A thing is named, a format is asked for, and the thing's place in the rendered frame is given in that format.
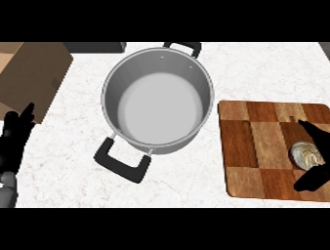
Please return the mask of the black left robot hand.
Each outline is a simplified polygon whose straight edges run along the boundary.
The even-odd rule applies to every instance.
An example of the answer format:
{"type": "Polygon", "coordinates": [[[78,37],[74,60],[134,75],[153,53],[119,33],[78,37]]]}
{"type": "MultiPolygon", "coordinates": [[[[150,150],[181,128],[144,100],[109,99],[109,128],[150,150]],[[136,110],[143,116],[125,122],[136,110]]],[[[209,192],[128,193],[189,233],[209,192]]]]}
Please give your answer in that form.
{"type": "Polygon", "coordinates": [[[35,125],[32,112],[34,103],[29,103],[22,113],[16,111],[6,113],[0,136],[0,175],[4,172],[19,173],[25,146],[35,125]]]}

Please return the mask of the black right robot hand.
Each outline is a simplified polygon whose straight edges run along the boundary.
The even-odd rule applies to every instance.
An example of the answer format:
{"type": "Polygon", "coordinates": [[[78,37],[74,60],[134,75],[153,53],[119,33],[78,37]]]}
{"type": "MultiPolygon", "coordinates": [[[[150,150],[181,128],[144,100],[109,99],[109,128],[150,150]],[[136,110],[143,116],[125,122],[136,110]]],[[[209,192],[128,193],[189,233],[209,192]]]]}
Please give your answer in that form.
{"type": "Polygon", "coordinates": [[[296,191],[317,191],[320,187],[330,181],[330,133],[321,130],[308,121],[299,121],[305,132],[312,137],[314,144],[324,159],[324,164],[314,166],[301,176],[295,183],[296,191]]]}

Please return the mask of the checkered wooden cutting board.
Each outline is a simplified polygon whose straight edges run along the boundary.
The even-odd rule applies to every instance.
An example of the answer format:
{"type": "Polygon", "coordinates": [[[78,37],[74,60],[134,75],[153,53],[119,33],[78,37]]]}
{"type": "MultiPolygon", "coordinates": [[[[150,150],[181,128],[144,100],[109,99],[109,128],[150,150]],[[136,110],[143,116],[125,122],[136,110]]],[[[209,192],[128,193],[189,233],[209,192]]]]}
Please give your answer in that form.
{"type": "Polygon", "coordinates": [[[330,202],[330,182],[315,191],[295,190],[304,170],[292,157],[293,144],[312,141],[302,120],[330,133],[329,106],[221,101],[218,111],[228,195],[330,202]]]}

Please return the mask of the brown wooden box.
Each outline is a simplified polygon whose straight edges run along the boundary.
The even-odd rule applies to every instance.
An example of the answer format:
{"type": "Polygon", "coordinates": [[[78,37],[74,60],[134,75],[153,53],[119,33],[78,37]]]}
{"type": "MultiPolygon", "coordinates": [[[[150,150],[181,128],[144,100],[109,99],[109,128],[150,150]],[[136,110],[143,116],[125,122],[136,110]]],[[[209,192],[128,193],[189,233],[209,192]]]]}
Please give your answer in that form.
{"type": "Polygon", "coordinates": [[[60,42],[0,42],[0,120],[34,103],[43,122],[72,60],[60,42]]]}

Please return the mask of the dark grey appliance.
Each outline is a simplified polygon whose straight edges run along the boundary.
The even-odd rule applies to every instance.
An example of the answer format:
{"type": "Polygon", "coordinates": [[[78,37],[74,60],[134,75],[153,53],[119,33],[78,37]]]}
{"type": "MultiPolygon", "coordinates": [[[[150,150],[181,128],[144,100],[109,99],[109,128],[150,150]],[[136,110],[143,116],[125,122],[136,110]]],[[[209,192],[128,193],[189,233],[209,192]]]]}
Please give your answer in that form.
{"type": "Polygon", "coordinates": [[[66,42],[65,46],[71,53],[124,53],[125,42],[66,42]]]}

